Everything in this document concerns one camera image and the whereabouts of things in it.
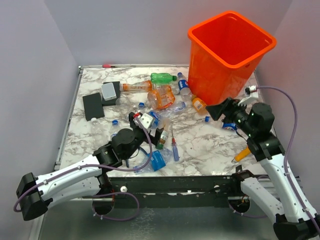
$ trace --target orange tool handle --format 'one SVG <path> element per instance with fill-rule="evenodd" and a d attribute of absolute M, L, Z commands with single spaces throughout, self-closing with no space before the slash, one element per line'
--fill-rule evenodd
<path fill-rule="evenodd" d="M 236 161 L 236 162 L 240 162 L 242 159 L 244 159 L 246 156 L 248 156 L 249 154 L 250 154 L 251 152 L 250 152 L 250 150 L 249 150 L 249 148 L 248 148 L 248 146 L 245 148 L 245 149 L 243 149 L 235 158 L 234 158 L 234 160 Z"/>

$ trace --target screwdriver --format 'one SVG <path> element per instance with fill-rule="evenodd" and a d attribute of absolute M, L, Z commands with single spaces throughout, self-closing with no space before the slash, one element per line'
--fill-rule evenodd
<path fill-rule="evenodd" d="M 173 158 L 175 162 L 179 161 L 179 155 L 178 155 L 178 149 L 177 149 L 177 144 L 176 140 L 174 137 L 174 129 L 173 127 L 171 128 L 171 133 L 172 133 L 172 151 L 173 151 Z"/>

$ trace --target white wall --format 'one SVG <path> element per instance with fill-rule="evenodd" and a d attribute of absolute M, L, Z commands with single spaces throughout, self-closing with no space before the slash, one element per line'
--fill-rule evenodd
<path fill-rule="evenodd" d="M 258 67 L 260 85 L 286 90 L 298 111 L 298 128 L 289 161 L 308 199 L 320 212 L 320 1 L 294 0 L 275 33 L 277 46 Z M 285 96 L 263 90 L 275 114 L 275 129 L 286 148 L 294 115 Z"/>
<path fill-rule="evenodd" d="M 189 64 L 190 27 L 227 10 L 274 34 L 292 0 L 45 0 L 80 65 Z"/>
<path fill-rule="evenodd" d="M 0 23 L 0 239 L 24 240 L 15 191 L 53 170 L 78 67 L 42 0 L 2 0 Z"/>

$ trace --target orange bin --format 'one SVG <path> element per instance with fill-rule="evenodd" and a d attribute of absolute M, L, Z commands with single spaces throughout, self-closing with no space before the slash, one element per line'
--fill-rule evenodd
<path fill-rule="evenodd" d="M 188 31 L 188 84 L 207 105 L 235 98 L 276 39 L 244 16 L 223 12 Z"/>

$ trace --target marble surface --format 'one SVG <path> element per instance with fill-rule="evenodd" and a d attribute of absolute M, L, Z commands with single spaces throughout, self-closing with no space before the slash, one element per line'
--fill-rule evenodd
<path fill-rule="evenodd" d="M 121 83 L 136 83 L 148 80 L 151 73 L 170 73 L 176 75 L 182 72 L 188 76 L 188 67 L 128 67 L 128 68 L 85 68 L 76 102 L 71 117 L 70 127 L 67 134 L 60 168 L 74 164 L 94 151 L 91 124 L 85 119 L 84 104 L 82 97 L 101 91 L 104 82 L 120 81 Z M 247 82 L 248 85 L 256 85 L 255 76 L 252 74 Z M 147 93 L 126 94 L 134 107 L 139 102 L 147 102 Z M 121 118 L 116 106 L 104 107 L 105 117 L 98 121 L 105 127 L 106 142 L 109 141 L 109 131 L 112 120 L 119 120 L 122 128 L 129 128 L 129 123 Z M 167 166 L 156 171 L 146 173 L 111 171 L 110 177 L 123 176 L 209 176 L 229 175 L 235 172 L 237 164 L 231 163 L 232 159 L 246 147 L 246 141 L 234 131 L 221 129 L 218 122 L 211 120 L 205 123 L 204 116 L 196 113 L 192 106 L 182 114 L 171 118 L 173 133 L 177 142 L 180 161 L 170 159 Z M 149 146 L 142 147 L 149 152 Z M 166 141 L 165 147 L 171 147 L 171 135 Z M 130 166 L 139 166 L 143 162 L 144 154 L 140 152 L 137 157 L 129 160 Z M 241 162 L 243 169 L 248 169 L 254 174 L 265 174 L 255 158 L 250 154 Z"/>

